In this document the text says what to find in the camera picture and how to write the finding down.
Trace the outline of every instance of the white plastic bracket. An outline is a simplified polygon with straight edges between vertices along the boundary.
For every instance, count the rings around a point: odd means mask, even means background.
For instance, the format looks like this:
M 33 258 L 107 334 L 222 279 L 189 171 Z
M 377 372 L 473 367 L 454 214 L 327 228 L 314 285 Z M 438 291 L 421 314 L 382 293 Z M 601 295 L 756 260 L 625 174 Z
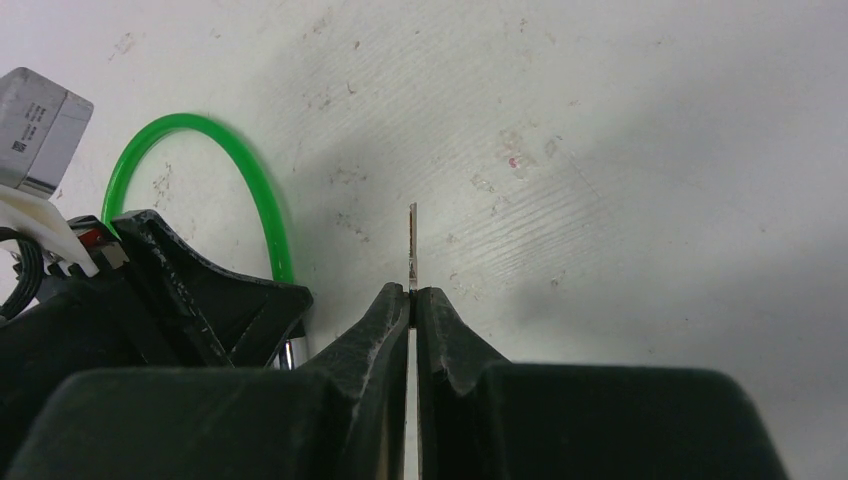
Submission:
M 69 273 L 68 267 L 75 263 L 89 277 L 100 271 L 68 222 L 48 200 L 0 185 L 0 226 L 13 228 L 35 239 L 45 253 L 58 257 L 59 266 L 66 273 Z M 17 242 L 2 242 L 0 248 L 20 254 Z M 55 262 L 56 259 L 45 259 L 45 265 Z

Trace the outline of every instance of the white wooden surface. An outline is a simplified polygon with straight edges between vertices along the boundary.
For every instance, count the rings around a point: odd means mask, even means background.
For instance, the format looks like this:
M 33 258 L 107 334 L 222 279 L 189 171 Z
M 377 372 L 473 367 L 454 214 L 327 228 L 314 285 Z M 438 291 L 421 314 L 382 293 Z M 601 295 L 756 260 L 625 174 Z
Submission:
M 288 204 L 313 351 L 404 280 L 417 201 L 421 284 L 508 357 L 722 370 L 794 478 L 845 478 L 845 25 L 839 0 L 0 0 L 0 70 L 95 103 L 68 217 L 160 115 L 243 132 Z M 199 135 L 129 204 L 268 276 Z

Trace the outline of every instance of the green silicone tubing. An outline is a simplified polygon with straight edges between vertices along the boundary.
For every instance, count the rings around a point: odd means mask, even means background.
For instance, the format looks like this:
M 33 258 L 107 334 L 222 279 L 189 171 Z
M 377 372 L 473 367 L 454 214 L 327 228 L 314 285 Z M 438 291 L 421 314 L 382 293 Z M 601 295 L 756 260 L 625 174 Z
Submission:
M 179 130 L 200 132 L 214 140 L 227 152 L 244 177 L 256 209 L 259 211 L 259 219 L 265 231 L 265 243 L 268 245 L 268 257 L 271 259 L 272 277 L 277 282 L 294 283 L 294 272 L 280 204 L 265 177 L 265 172 L 238 136 L 219 123 L 200 115 L 191 113 L 166 115 L 150 122 L 130 140 L 121 153 L 115 170 L 112 171 L 109 186 L 106 187 L 101 214 L 103 223 L 111 229 L 112 219 L 123 213 L 127 188 L 144 155 L 159 140 Z

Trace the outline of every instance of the gray electronic component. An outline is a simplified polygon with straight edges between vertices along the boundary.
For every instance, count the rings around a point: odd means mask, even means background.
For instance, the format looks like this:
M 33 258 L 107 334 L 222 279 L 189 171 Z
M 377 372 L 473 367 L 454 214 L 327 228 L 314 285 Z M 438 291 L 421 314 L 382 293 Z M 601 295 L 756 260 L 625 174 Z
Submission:
M 0 184 L 49 198 L 93 111 L 88 100 L 27 68 L 0 78 Z

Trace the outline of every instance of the stain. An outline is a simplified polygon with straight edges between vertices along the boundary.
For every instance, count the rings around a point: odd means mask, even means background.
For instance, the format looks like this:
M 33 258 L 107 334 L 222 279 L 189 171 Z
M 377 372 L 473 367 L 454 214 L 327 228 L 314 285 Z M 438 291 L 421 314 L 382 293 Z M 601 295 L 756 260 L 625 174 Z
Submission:
M 330 87 L 324 89 L 311 97 L 306 93 L 301 94 L 301 97 L 306 100 L 306 108 L 312 108 L 313 105 L 318 105 L 318 110 L 324 110 L 333 103 L 333 98 L 330 96 Z
M 489 193 L 495 193 L 495 187 L 492 186 L 492 184 L 489 183 L 488 180 L 481 177 L 479 173 L 471 177 L 471 185 L 474 185 L 474 188 L 480 190 L 481 192 L 485 191 Z
M 354 235 L 359 237 L 359 241 L 362 243 L 371 241 L 371 238 L 362 232 L 362 228 L 351 221 L 350 215 L 347 213 L 336 212 L 336 225 L 353 232 Z
M 673 44 L 674 44 L 674 40 L 675 40 L 675 39 L 674 39 L 674 37 L 671 37 L 671 36 L 665 36 L 665 35 L 664 35 L 664 36 L 662 36 L 662 37 L 660 37 L 660 38 L 658 38 L 658 39 L 654 40 L 654 41 L 651 43 L 651 45 L 653 45 L 654 47 L 661 47 L 661 46 L 663 46 L 663 45 L 666 45 L 666 46 L 668 46 L 668 45 L 673 45 Z
M 563 278 L 565 278 L 565 272 L 560 273 L 556 277 L 551 279 L 551 288 L 556 289 L 559 287 L 559 284 L 562 283 Z
M 529 122 L 533 128 L 538 127 L 537 123 Z M 528 169 L 538 165 L 536 159 L 527 153 L 527 148 L 524 142 L 524 137 L 517 129 L 501 130 L 501 145 L 502 149 L 500 156 L 512 168 L 512 173 L 519 180 L 527 179 Z
M 451 274 L 449 281 L 453 284 L 454 291 L 456 291 L 457 295 L 461 297 L 467 297 L 468 295 L 471 295 L 472 297 L 474 297 L 474 300 L 477 300 L 479 302 L 480 298 L 484 296 L 483 292 L 479 288 L 477 288 L 473 283 L 463 284 L 462 279 L 458 277 L 456 272 Z
M 132 32 L 125 33 L 121 39 L 118 40 L 118 43 L 115 44 L 115 52 L 109 56 L 107 61 L 111 62 L 112 59 L 115 58 L 115 55 L 126 55 L 133 49 L 133 47 L 135 47 L 135 44 L 135 35 Z
M 353 169 L 350 170 L 337 167 L 336 170 L 330 174 L 330 185 L 335 183 L 350 185 L 351 183 L 355 184 L 366 180 L 368 180 L 368 174 L 359 173 L 359 165 L 354 166 Z
M 545 155 L 547 155 L 548 158 L 553 158 L 557 150 L 558 147 L 553 139 L 549 140 L 548 143 L 545 144 Z
M 509 198 L 499 196 L 499 197 L 495 200 L 495 204 L 494 204 L 494 205 L 492 205 L 492 214 L 491 214 L 491 216 L 492 216 L 492 217 L 497 217 L 497 216 L 501 213 L 501 210 L 503 209 L 503 207 L 504 207 L 504 206 L 506 206 L 506 205 L 509 205 L 509 204 L 511 204 L 511 203 L 512 203 L 512 202 L 510 202 L 510 201 L 509 201 Z
M 165 162 L 165 173 L 159 175 L 159 178 L 153 181 L 153 190 L 156 192 L 156 201 L 153 202 L 155 208 L 159 208 L 159 204 L 164 201 L 170 201 L 171 195 L 171 164 Z
M 330 7 L 327 9 L 327 13 L 325 13 L 317 22 L 312 25 L 312 33 L 315 35 L 321 35 L 324 32 L 324 29 L 333 21 L 333 8 Z

